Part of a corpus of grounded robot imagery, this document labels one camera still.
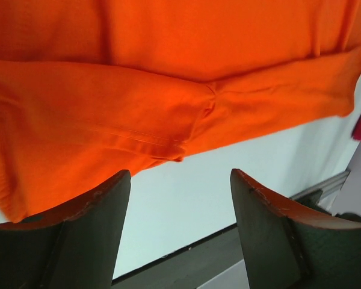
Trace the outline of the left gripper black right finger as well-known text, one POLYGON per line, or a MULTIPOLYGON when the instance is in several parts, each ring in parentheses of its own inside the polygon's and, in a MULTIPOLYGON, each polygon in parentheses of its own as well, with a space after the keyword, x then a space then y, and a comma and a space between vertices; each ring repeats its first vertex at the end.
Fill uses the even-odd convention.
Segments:
POLYGON ((230 186, 250 288, 361 288, 361 216, 330 214, 319 190, 282 196, 239 169, 230 186))

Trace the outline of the orange t shirt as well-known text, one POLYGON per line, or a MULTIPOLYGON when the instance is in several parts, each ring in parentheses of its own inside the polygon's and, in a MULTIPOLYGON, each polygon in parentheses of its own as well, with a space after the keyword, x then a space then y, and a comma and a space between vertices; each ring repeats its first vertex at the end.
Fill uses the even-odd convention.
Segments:
POLYGON ((0 1, 0 210, 349 115, 361 1, 0 1))

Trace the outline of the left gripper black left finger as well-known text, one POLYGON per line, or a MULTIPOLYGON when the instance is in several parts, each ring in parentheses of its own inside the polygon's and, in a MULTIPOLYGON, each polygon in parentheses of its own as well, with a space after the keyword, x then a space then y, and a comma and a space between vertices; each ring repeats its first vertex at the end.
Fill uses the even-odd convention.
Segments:
POLYGON ((130 190, 122 170, 59 206, 0 224, 0 288, 109 288, 130 190))

